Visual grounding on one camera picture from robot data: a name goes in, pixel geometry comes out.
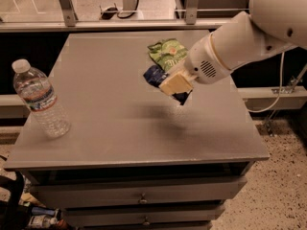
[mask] desk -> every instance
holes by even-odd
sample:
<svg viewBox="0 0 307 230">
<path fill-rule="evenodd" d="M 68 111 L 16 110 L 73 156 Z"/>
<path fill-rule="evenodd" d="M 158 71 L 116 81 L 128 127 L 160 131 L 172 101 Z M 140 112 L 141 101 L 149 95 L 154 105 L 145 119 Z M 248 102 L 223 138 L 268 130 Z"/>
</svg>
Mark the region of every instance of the desk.
<svg viewBox="0 0 307 230">
<path fill-rule="evenodd" d="M 205 34 L 69 35 L 50 80 L 71 130 L 50 140 L 30 116 L 5 168 L 73 226 L 209 229 L 268 151 L 231 78 L 196 83 L 180 106 L 142 76 L 148 45 L 175 37 L 190 48 Z"/>
</svg>

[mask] drawer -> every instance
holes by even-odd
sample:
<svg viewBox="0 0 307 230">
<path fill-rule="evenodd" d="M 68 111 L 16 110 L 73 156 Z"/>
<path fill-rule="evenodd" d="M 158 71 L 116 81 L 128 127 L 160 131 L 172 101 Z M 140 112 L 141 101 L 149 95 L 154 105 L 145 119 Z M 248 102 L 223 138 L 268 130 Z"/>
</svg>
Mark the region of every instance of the drawer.
<svg viewBox="0 0 307 230">
<path fill-rule="evenodd" d="M 120 183 L 34 186 L 31 193 L 52 208 L 156 204 L 233 198 L 247 183 L 243 176 L 185 178 Z"/>
<path fill-rule="evenodd" d="M 63 218 L 72 226 L 140 225 L 155 223 L 205 221 L 217 219 L 223 205 L 196 204 L 152 207 L 106 207 L 63 212 Z"/>
<path fill-rule="evenodd" d="M 84 227 L 80 230 L 209 230 L 212 227 L 211 221 L 183 222 L 183 223 L 154 223 L 149 226 L 143 225 L 124 225 L 124 226 L 96 226 Z"/>
</svg>

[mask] metal post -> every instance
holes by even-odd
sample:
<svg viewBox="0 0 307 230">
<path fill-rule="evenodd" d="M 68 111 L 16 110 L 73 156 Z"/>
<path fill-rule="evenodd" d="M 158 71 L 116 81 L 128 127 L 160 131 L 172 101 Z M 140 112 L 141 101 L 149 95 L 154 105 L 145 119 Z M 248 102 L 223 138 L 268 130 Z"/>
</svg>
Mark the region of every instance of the metal post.
<svg viewBox="0 0 307 230">
<path fill-rule="evenodd" d="M 198 15 L 199 0 L 185 0 L 185 22 L 188 25 L 194 25 Z"/>
<path fill-rule="evenodd" d="M 59 0 L 61 10 L 63 13 L 65 25 L 67 27 L 74 27 L 78 20 L 78 17 L 75 13 L 73 3 L 71 0 Z"/>
</svg>

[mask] drawer handle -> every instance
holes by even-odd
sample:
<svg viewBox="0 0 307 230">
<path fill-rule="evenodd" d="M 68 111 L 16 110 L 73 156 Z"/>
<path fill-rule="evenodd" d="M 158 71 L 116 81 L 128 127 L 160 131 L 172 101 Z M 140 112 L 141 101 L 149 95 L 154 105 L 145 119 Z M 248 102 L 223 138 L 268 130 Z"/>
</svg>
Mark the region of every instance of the drawer handle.
<svg viewBox="0 0 307 230">
<path fill-rule="evenodd" d="M 145 220 L 143 222 L 143 226 L 149 226 L 151 223 L 148 221 L 148 217 L 145 217 Z"/>
<path fill-rule="evenodd" d="M 142 197 L 141 197 L 140 200 L 138 200 L 138 203 L 139 204 L 147 204 L 148 203 L 147 199 L 145 199 L 145 194 L 142 194 Z"/>
</svg>

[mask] plastic bottle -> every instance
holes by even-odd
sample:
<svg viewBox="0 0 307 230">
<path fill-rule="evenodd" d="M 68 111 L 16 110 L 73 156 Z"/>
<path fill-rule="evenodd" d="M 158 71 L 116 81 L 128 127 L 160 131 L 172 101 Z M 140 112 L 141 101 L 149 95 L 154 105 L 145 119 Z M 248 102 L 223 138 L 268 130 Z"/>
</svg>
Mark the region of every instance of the plastic bottle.
<svg viewBox="0 0 307 230">
<path fill-rule="evenodd" d="M 12 64 L 13 87 L 49 137 L 65 134 L 70 122 L 47 76 L 26 59 Z"/>
<path fill-rule="evenodd" d="M 41 215 L 41 216 L 32 216 L 30 218 L 28 227 L 30 229 L 48 229 L 52 225 L 56 225 L 58 220 L 56 218 L 52 218 L 48 215 Z"/>
</svg>

